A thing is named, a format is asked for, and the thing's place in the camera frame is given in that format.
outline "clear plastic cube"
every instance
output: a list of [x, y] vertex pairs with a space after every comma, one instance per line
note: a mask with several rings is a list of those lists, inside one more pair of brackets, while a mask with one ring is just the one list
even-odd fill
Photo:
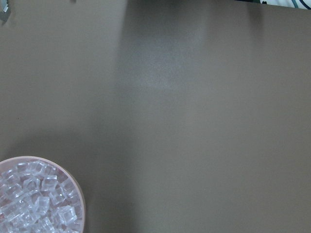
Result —
[[46, 167], [44, 168], [44, 170], [42, 171], [42, 174], [44, 176], [56, 175], [56, 168], [54, 166], [47, 164]]
[[30, 227], [20, 227], [18, 229], [18, 233], [31, 233], [31, 228]]
[[31, 227], [31, 232], [32, 233], [42, 233], [42, 226], [41, 223], [35, 223]]
[[19, 175], [19, 179], [20, 179], [21, 183], [23, 183], [25, 180], [27, 180], [31, 177], [33, 177], [33, 175], [30, 172], [25, 172], [25, 173], [22, 173]]
[[63, 188], [64, 192], [66, 193], [67, 196], [72, 196], [75, 193], [75, 187], [72, 183], [72, 181], [67, 178], [65, 181], [61, 183], [61, 187]]
[[35, 174], [43, 174], [45, 168], [46, 168], [46, 163], [42, 162], [42, 161], [36, 161], [35, 162], [35, 168], [32, 170]]
[[14, 174], [13, 169], [9, 169], [9, 170], [4, 171], [3, 173], [1, 173], [1, 176], [2, 176], [3, 179], [7, 180], [13, 174]]
[[58, 171], [58, 174], [57, 174], [57, 181], [58, 181], [59, 183], [64, 182], [67, 178], [68, 178], [68, 176], [67, 176], [64, 172]]
[[26, 172], [33, 173], [35, 167], [38, 165], [39, 161], [31, 161], [28, 163], [28, 167], [26, 168]]
[[40, 192], [32, 192], [30, 194], [30, 198], [31, 198], [33, 204], [35, 204], [35, 202], [37, 201], [38, 197], [42, 197], [42, 194]]
[[10, 204], [3, 206], [1, 208], [1, 211], [6, 221], [8, 222], [12, 221], [14, 218], [18, 217], [20, 214], [20, 208], [14, 202], [11, 202]]
[[19, 179], [19, 176], [17, 174], [12, 174], [11, 176], [9, 176], [5, 182], [8, 184], [8, 185], [13, 185], [13, 184], [16, 184], [16, 183], [19, 183], [20, 179]]
[[0, 224], [0, 232], [1, 233], [8, 233], [8, 232], [11, 233], [11, 230], [12, 230], [12, 226], [8, 221]]
[[57, 176], [46, 176], [42, 181], [41, 191], [53, 191], [57, 185]]
[[67, 200], [70, 202], [71, 206], [81, 205], [80, 198], [76, 190], [72, 191], [70, 196], [67, 196]]
[[15, 166], [15, 171], [19, 174], [24, 174], [27, 170], [27, 167], [28, 167], [28, 162], [18, 163]]
[[51, 209], [51, 215], [49, 219], [55, 228], [61, 228], [62, 223], [57, 213], [57, 209]]
[[4, 214], [0, 210], [0, 224], [4, 223], [6, 221]]
[[52, 225], [48, 217], [45, 217], [43, 220], [41, 220], [40, 224], [41, 224], [41, 229], [43, 231], [46, 231], [49, 233], [55, 232], [54, 226]]
[[62, 203], [65, 200], [65, 195], [61, 187], [58, 187], [54, 191], [50, 192], [49, 197], [53, 205]]
[[23, 182], [23, 191], [32, 192], [40, 190], [40, 180], [36, 177], [30, 177]]
[[21, 209], [27, 209], [32, 211], [34, 209], [34, 203], [32, 202], [31, 196], [29, 193], [24, 193], [17, 199], [17, 203]]
[[5, 205], [8, 205], [11, 202], [12, 202], [11, 200], [9, 200], [8, 198], [4, 197], [4, 198], [0, 199], [0, 206], [4, 207]]
[[75, 213], [76, 213], [76, 215], [77, 215], [77, 218], [78, 218], [78, 219], [82, 219], [83, 212], [82, 212], [82, 207], [81, 207], [81, 205], [76, 205], [76, 206], [74, 206], [74, 211], [75, 211]]
[[50, 198], [49, 197], [38, 197], [35, 201], [35, 212], [40, 215], [45, 215], [47, 210], [50, 207]]
[[5, 179], [0, 176], [0, 190], [6, 189], [4, 186], [6, 185]]
[[82, 220], [75, 220], [74, 222], [72, 222], [71, 224], [68, 225], [68, 227], [74, 231], [80, 231], [82, 228]]
[[18, 198], [22, 194], [23, 194], [22, 188], [18, 183], [10, 186], [6, 190], [6, 195], [10, 200], [14, 200], [15, 198]]
[[33, 225], [41, 218], [41, 215], [38, 213], [30, 212], [30, 217], [31, 217], [31, 219], [30, 219], [31, 224], [30, 225]]
[[66, 228], [65, 230], [64, 230], [64, 233], [79, 233], [78, 231], [75, 231], [75, 230], [73, 230], [73, 229], [70, 229], [70, 228]]
[[0, 189], [0, 203], [1, 201], [5, 200], [6, 199], [6, 193], [5, 193], [5, 188], [3, 189]]
[[68, 226], [77, 219], [77, 215], [72, 206], [64, 206], [57, 208], [57, 214], [63, 225]]
[[11, 221], [14, 228], [26, 228], [34, 223], [34, 220], [27, 209], [21, 210], [20, 212], [21, 213]]

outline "ice cube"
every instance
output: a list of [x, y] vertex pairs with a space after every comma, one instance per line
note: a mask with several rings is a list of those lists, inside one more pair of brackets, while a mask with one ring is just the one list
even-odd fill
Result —
[[81, 205], [76, 205], [76, 206], [74, 207], [74, 211], [75, 211], [75, 213], [76, 213], [76, 215], [77, 215], [77, 218], [78, 218], [78, 219], [82, 219], [83, 213], [82, 213], [82, 207], [81, 207]]
[[75, 220], [71, 224], [68, 225], [68, 227], [74, 231], [81, 231], [82, 230], [82, 220]]
[[3, 173], [1, 173], [1, 176], [7, 180], [10, 176], [12, 176], [14, 174], [13, 169], [9, 169], [7, 171], [4, 171]]
[[19, 179], [20, 179], [20, 182], [23, 183], [25, 180], [29, 179], [33, 177], [33, 175], [30, 173], [30, 172], [25, 172], [25, 173], [22, 173], [20, 176], [19, 176]]
[[6, 199], [5, 189], [0, 189], [0, 202], [4, 199]]
[[37, 201], [38, 197], [41, 197], [41, 196], [42, 196], [42, 194], [40, 192], [32, 192], [30, 194], [30, 198], [31, 198], [33, 204], [35, 204], [35, 202]]
[[24, 172], [26, 172], [27, 167], [28, 167], [28, 163], [27, 162], [22, 162], [22, 163], [18, 163], [15, 166], [15, 170], [16, 170], [17, 173], [23, 174]]
[[33, 224], [32, 227], [31, 227], [31, 232], [32, 233], [42, 233], [41, 222]]
[[20, 208], [14, 202], [11, 202], [10, 204], [3, 206], [1, 208], [1, 211], [8, 222], [12, 221], [14, 218], [18, 217], [20, 214]]
[[21, 210], [20, 212], [21, 213], [11, 221], [15, 228], [25, 228], [35, 222], [33, 216], [27, 209]]
[[51, 224], [51, 221], [49, 220], [48, 217], [45, 217], [41, 222], [41, 228], [43, 231], [53, 233], [55, 232], [54, 226]]
[[31, 161], [28, 163], [28, 167], [26, 168], [27, 172], [33, 172], [35, 170], [35, 167], [38, 165], [39, 161]]
[[51, 221], [53, 220], [54, 216], [53, 216], [53, 212], [52, 212], [51, 208], [47, 210], [46, 217], [48, 217]]
[[54, 208], [51, 208], [50, 209], [50, 213], [49, 213], [49, 219], [50, 219], [50, 221], [51, 221], [51, 223], [53, 224], [53, 226], [55, 227], [55, 228], [60, 228], [61, 227], [61, 221], [60, 221], [60, 217], [59, 217], [59, 215], [58, 215], [58, 213], [57, 213], [57, 209], [54, 209]]
[[41, 191], [53, 191], [57, 185], [57, 176], [46, 176], [42, 181]]
[[58, 170], [58, 175], [57, 175], [57, 181], [58, 181], [58, 182], [62, 183], [62, 182], [64, 182], [67, 178], [68, 178], [68, 176], [67, 176], [64, 172]]
[[69, 178], [67, 178], [65, 181], [63, 181], [60, 185], [63, 188], [66, 196], [70, 197], [70, 196], [74, 195], [75, 187]]
[[21, 186], [18, 183], [12, 185], [6, 191], [6, 195], [7, 195], [8, 199], [10, 199], [10, 200], [14, 200], [15, 198], [18, 198], [22, 194], [23, 194], [23, 191], [21, 190]]
[[42, 171], [42, 174], [44, 176], [56, 175], [56, 168], [54, 166], [51, 166], [51, 165], [47, 164], [45, 169]]
[[68, 226], [77, 219], [77, 215], [72, 206], [58, 207], [58, 216], [63, 225]]
[[34, 172], [37, 174], [42, 174], [45, 170], [46, 164], [44, 162], [38, 161], [36, 163], [36, 166], [34, 168]]
[[23, 190], [24, 192], [32, 192], [39, 191], [40, 188], [40, 180], [36, 177], [30, 177], [29, 179], [23, 182]]
[[41, 218], [41, 215], [38, 213], [30, 213], [30, 217], [31, 217], [31, 225], [33, 225], [34, 223], [37, 222], [37, 220], [39, 220]]
[[5, 221], [6, 221], [5, 220], [5, 216], [4, 216], [4, 214], [0, 210], [0, 224], [4, 223]]
[[11, 230], [12, 230], [12, 226], [8, 221], [0, 224], [0, 232], [1, 233], [7, 233], [7, 232], [11, 233]]
[[29, 193], [24, 193], [23, 195], [21, 195], [18, 198], [17, 203], [21, 209], [27, 209], [31, 211], [34, 208], [34, 203], [32, 202], [32, 199]]
[[38, 197], [35, 201], [35, 211], [40, 215], [45, 215], [50, 207], [49, 197]]
[[74, 231], [73, 229], [70, 229], [70, 228], [66, 228], [66, 229], [64, 230], [64, 233], [79, 233], [79, 232]]
[[6, 179], [7, 184], [16, 184], [19, 183], [20, 179], [17, 174], [12, 174], [9, 178]]
[[20, 227], [17, 231], [18, 233], [31, 233], [30, 227]]
[[3, 199], [0, 199], [0, 206], [5, 206], [5, 205], [7, 205], [7, 204], [9, 204], [9, 203], [11, 203], [12, 201], [11, 200], [9, 200], [8, 198], [3, 198]]
[[53, 205], [57, 205], [65, 200], [63, 189], [61, 187], [50, 192], [49, 197]]
[[0, 190], [5, 190], [6, 189], [6, 182], [5, 182], [5, 179], [3, 179], [1, 176], [0, 176]]
[[67, 200], [70, 202], [71, 206], [81, 205], [79, 195], [76, 190], [70, 193], [70, 196], [67, 196]]

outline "bowl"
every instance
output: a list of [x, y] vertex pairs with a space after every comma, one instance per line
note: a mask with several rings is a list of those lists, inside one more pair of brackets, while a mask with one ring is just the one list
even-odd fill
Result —
[[0, 162], [0, 174], [0, 232], [83, 232], [85, 199], [66, 169], [44, 158], [21, 156]]

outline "gray surface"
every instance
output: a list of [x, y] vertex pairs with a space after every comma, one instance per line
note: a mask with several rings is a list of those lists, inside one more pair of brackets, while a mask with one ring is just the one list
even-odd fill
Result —
[[310, 232], [309, 11], [10, 3], [0, 159], [67, 168], [85, 233]]

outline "pink bowl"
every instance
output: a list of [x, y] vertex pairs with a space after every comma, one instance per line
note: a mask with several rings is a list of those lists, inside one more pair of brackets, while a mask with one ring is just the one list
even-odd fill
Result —
[[78, 182], [76, 181], [76, 179], [66, 169], [64, 169], [60, 165], [58, 165], [58, 164], [56, 164], [56, 163], [54, 163], [54, 162], [52, 162], [50, 160], [44, 159], [44, 158], [35, 157], [35, 156], [20, 156], [20, 157], [14, 157], [14, 158], [10, 158], [10, 159], [1, 161], [0, 162], [0, 173], [2, 173], [4, 171], [12, 168], [13, 166], [15, 166], [18, 163], [30, 162], [30, 161], [36, 161], [36, 160], [43, 161], [43, 162], [45, 162], [47, 164], [50, 164], [50, 165], [56, 167], [60, 171], [64, 172], [65, 175], [67, 175], [68, 178], [73, 183], [73, 185], [74, 185], [74, 187], [75, 187], [75, 189], [76, 189], [76, 191], [77, 191], [77, 193], [79, 195], [80, 204], [81, 204], [81, 207], [82, 207], [82, 227], [81, 227], [81, 231], [80, 231], [80, 233], [82, 233], [83, 230], [84, 230], [85, 219], [86, 219], [86, 202], [85, 202], [85, 199], [84, 199], [84, 196], [83, 196], [82, 189], [79, 186]]

